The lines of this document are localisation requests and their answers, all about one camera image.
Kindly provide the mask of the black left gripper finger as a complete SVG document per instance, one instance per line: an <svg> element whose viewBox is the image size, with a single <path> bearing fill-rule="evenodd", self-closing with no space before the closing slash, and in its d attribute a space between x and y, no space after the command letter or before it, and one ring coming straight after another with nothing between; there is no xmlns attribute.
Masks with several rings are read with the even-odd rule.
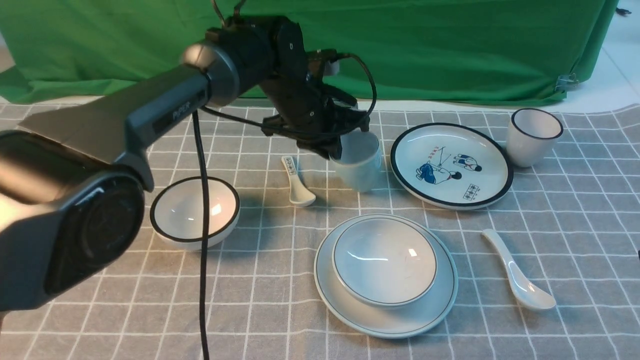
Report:
<svg viewBox="0 0 640 360"><path fill-rule="evenodd" d="M359 119L359 120L336 120L334 121L330 137L341 137L343 135L347 135L351 132L369 132L370 131L370 119Z"/></svg>
<svg viewBox="0 0 640 360"><path fill-rule="evenodd" d="M325 160L341 160L343 154L340 137L325 137L318 141L299 140L299 148L312 152Z"/></svg>

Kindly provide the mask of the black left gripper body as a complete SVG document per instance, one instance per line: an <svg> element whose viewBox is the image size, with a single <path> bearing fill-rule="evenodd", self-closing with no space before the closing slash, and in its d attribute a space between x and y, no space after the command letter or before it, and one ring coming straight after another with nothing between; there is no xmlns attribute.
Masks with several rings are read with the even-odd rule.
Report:
<svg viewBox="0 0 640 360"><path fill-rule="evenodd" d="M331 85L275 76L263 80L260 89L277 112L262 121L262 133L268 137L280 135L298 144L320 141L330 138L336 120L370 119L369 112L336 104L334 96L339 100L351 100L352 96Z"/></svg>

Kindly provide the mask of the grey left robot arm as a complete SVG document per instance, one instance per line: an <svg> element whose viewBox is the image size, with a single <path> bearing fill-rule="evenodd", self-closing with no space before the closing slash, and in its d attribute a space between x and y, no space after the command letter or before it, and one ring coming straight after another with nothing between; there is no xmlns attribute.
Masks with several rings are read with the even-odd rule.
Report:
<svg viewBox="0 0 640 360"><path fill-rule="evenodd" d="M113 94L37 112L0 141L0 310L37 309L115 262L141 228L154 189L147 149L207 105L230 105L260 87L277 115L266 136L320 157L370 127L345 91L323 82L354 54L306 51L286 16L233 14L189 46L182 63Z"/></svg>

